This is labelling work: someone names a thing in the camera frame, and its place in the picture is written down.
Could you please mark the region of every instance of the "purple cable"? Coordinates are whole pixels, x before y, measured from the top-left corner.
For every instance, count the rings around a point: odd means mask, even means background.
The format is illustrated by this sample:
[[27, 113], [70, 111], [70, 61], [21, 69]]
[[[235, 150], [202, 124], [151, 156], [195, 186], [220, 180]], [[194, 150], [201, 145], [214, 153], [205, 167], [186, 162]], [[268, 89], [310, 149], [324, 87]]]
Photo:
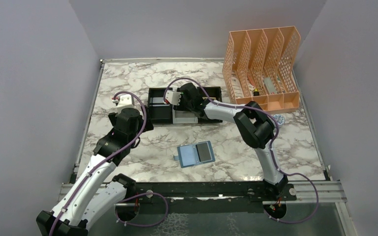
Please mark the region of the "purple cable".
[[175, 79], [174, 81], [170, 82], [169, 85], [166, 87], [166, 90], [164, 91], [163, 101], [166, 101], [166, 93], [167, 93], [167, 91], [169, 90], [170, 86], [171, 86], [174, 82], [179, 81], [179, 80], [189, 80], [189, 81], [192, 81], [192, 82], [194, 82], [195, 84], [197, 84], [197, 85], [201, 88], [201, 90], [204, 92], [204, 94], [206, 95], [206, 97], [208, 98], [208, 100], [209, 100], [211, 103], [213, 103], [213, 104], [215, 104], [215, 105], [217, 105], [217, 106], [222, 106], [222, 107], [227, 107], [227, 108], [236, 108], [236, 109], [237, 109], [237, 108], [242, 108], [242, 109], [247, 108], [247, 109], [250, 109], [250, 110], [255, 110], [255, 111], [258, 111], [258, 112], [261, 112], [261, 113], [267, 115], [267, 117], [269, 117], [269, 118], [273, 121], [273, 123], [275, 124], [275, 127], [276, 127], [276, 133], [275, 133], [274, 137], [272, 138], [272, 140], [271, 140], [270, 143], [269, 143], [269, 150], [270, 150], [270, 155], [272, 156], [273, 164], [275, 165], [276, 169], [278, 169], [278, 171], [279, 171], [281, 174], [283, 174], [283, 175], [287, 175], [287, 176], [302, 176], [302, 177], [304, 177], [309, 183], [311, 183], [312, 187], [313, 187], [314, 190], [315, 190], [315, 195], [316, 195], [316, 206], [315, 206], [315, 209], [313, 210], [313, 212], [312, 212], [309, 216], [305, 217], [305, 218], [302, 219], [302, 220], [297, 220], [297, 221], [285, 221], [285, 220], [276, 219], [276, 218], [270, 216], [266, 211], [265, 211], [265, 212], [266, 212], [266, 214], [269, 216], [270, 219], [275, 220], [275, 221], [280, 222], [280, 223], [285, 223], [285, 224], [298, 224], [298, 223], [302, 223], [302, 222], [305, 222], [305, 221], [311, 219], [311, 218], [315, 215], [315, 213], [316, 213], [316, 211], [318, 210], [318, 207], [319, 207], [319, 195], [318, 195], [318, 191], [317, 191], [317, 189], [316, 189], [315, 184], [314, 184], [314, 183], [313, 183], [308, 177], [306, 177], [305, 175], [303, 175], [303, 174], [301, 174], [301, 173], [292, 173], [292, 174], [288, 174], [288, 173], [282, 171], [282, 170], [280, 169], [280, 167], [277, 165], [276, 157], [275, 157], [275, 154], [273, 153], [273, 148], [272, 148], [272, 147], [273, 147], [273, 142], [275, 141], [275, 139], [276, 139], [277, 136], [279, 135], [279, 125], [278, 125], [278, 122], [276, 121], [276, 119], [275, 119], [272, 115], [270, 115], [268, 112], [263, 111], [263, 110], [260, 110], [260, 109], [255, 108], [255, 107], [247, 107], [247, 106], [231, 106], [231, 105], [226, 105], [226, 104], [218, 103], [218, 102], [216, 102], [216, 101], [214, 101], [214, 100], [212, 100], [212, 99], [210, 98], [210, 96], [208, 95], [208, 93], [206, 92], [206, 90], [203, 88], [203, 86], [202, 86], [200, 83], [198, 83], [196, 80], [191, 79], [191, 78], [178, 78], [178, 79]]
[[124, 223], [125, 225], [137, 226], [137, 227], [152, 227], [152, 226], [158, 225], [158, 224], [160, 224], [161, 222], [165, 221], [166, 218], [167, 218], [167, 214], [169, 213], [169, 205], [167, 204], [167, 200], [166, 200], [166, 198], [165, 198], [163, 195], [159, 194], [159, 193], [140, 193], [140, 194], [137, 194], [137, 195], [135, 195], [135, 196], [129, 197], [129, 198], [127, 198], [127, 199], [123, 199], [122, 201], [120, 201], [120, 203], [123, 203], [123, 202], [129, 201], [129, 200], [134, 199], [134, 198], [139, 198], [139, 197], [142, 197], [142, 196], [146, 196], [146, 195], [156, 195], [156, 196], [159, 196], [159, 197], [161, 197], [161, 198], [163, 199], [164, 203], [166, 204], [166, 213], [164, 214], [164, 216], [163, 216], [163, 218], [162, 218], [161, 220], [159, 220], [159, 221], [157, 221], [157, 222], [155, 222], [155, 223], [153, 223], [153, 224], [150, 224], [150, 225], [134, 224], [134, 223], [129, 223], [129, 222], [127, 222], [127, 221], [123, 221], [123, 220], [121, 220], [121, 219], [119, 218], [118, 214], [115, 212], [115, 215], [116, 215], [116, 217], [117, 217], [117, 219], [118, 219], [117, 222]]
[[[67, 207], [70, 205], [70, 203], [73, 201], [74, 197], [77, 195], [77, 193], [79, 192], [79, 190], [82, 188], [83, 184], [85, 184], [86, 180], [88, 180], [88, 178], [93, 174], [94, 171], [96, 171], [105, 162], [107, 162], [107, 161], [111, 160], [112, 158], [114, 158], [118, 153], [121, 153], [123, 150], [125, 150], [126, 148], [128, 148], [129, 146], [131, 146], [138, 139], [138, 137], [140, 137], [140, 135], [143, 133], [143, 130], [146, 127], [146, 122], [147, 122], [147, 120], [146, 120], [147, 113], [146, 113], [146, 109], [144, 108], [144, 103], [141, 101], [141, 99], [139, 97], [137, 97], [137, 95], [135, 95], [132, 92], [127, 92], [127, 91], [121, 91], [121, 92], [116, 93], [114, 95], [113, 99], [115, 99], [119, 94], [122, 94], [122, 93], [126, 93], [126, 94], [131, 95], [132, 97], [134, 97], [135, 99], [137, 99], [137, 101], [140, 103], [141, 110], [143, 111], [143, 117], [144, 117], [144, 119], [143, 119], [143, 126], [141, 127], [140, 131], [137, 133], [137, 135], [135, 136], [135, 138], [133, 140], [131, 140], [131, 142], [129, 142], [127, 145], [125, 145], [124, 147], [122, 147], [118, 151], [116, 151], [116, 152], [112, 153], [111, 155], [109, 155], [108, 157], [106, 157], [104, 160], [102, 160], [101, 162], [99, 162], [97, 165], [95, 165], [89, 171], [90, 175], [89, 176], [85, 176], [83, 178], [83, 180], [77, 185], [77, 188], [73, 191], [72, 195], [67, 200], [66, 204], [64, 204], [64, 206], [62, 207], [62, 209], [67, 210]], [[54, 222], [53, 222], [53, 224], [51, 226], [50, 232], [48, 234], [49, 236], [53, 235], [53, 231], [56, 228], [56, 224], [57, 224], [57, 222], [59, 221], [59, 219], [61, 218], [62, 215], [63, 215], [63, 212], [60, 211], [60, 213], [57, 215], [56, 219], [54, 220]]]

